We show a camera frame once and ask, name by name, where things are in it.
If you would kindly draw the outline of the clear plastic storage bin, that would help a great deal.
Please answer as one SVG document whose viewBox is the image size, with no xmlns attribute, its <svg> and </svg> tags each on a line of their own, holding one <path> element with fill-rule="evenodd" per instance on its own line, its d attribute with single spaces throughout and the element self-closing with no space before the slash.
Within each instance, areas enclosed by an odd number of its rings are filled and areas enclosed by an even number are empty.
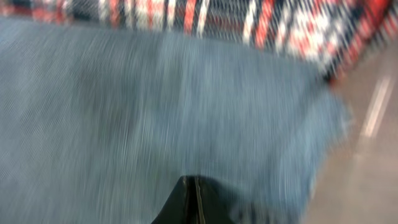
<svg viewBox="0 0 398 224">
<path fill-rule="evenodd" d="M 353 118 L 318 174 L 304 223 L 397 223 L 397 42 L 338 82 Z"/>
</svg>

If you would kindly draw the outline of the red blue plaid shirt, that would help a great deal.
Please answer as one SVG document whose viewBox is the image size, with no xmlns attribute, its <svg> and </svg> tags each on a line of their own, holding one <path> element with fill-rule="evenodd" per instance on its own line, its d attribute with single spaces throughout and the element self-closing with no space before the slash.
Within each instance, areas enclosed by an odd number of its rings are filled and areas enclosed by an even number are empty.
<svg viewBox="0 0 398 224">
<path fill-rule="evenodd" d="M 231 40 L 314 62 L 327 78 L 397 38 L 393 0 L 1 0 L 1 15 Z"/>
</svg>

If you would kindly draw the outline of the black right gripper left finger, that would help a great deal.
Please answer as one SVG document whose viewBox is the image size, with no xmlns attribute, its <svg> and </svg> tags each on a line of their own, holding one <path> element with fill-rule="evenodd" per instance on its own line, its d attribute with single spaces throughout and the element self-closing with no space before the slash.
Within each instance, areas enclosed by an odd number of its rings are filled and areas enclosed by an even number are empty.
<svg viewBox="0 0 398 224">
<path fill-rule="evenodd" d="M 181 176 L 152 224 L 195 224 L 197 193 L 193 176 Z"/>
</svg>

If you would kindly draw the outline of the blue jeans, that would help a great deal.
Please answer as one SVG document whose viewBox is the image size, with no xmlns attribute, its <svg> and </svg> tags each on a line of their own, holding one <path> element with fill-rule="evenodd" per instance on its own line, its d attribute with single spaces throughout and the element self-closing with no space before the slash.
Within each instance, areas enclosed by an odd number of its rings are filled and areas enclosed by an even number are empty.
<svg viewBox="0 0 398 224">
<path fill-rule="evenodd" d="M 236 223 L 299 223 L 348 116 L 303 61 L 3 18 L 1 222 L 150 223 L 198 175 Z"/>
</svg>

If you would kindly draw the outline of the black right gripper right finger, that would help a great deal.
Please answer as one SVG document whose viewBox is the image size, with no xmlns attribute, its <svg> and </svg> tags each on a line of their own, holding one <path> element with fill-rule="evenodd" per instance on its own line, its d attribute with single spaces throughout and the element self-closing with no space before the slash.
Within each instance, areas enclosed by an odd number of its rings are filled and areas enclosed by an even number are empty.
<svg viewBox="0 0 398 224">
<path fill-rule="evenodd" d="M 200 224 L 233 224 L 227 209 L 220 200 L 217 181 L 195 176 L 198 222 Z"/>
</svg>

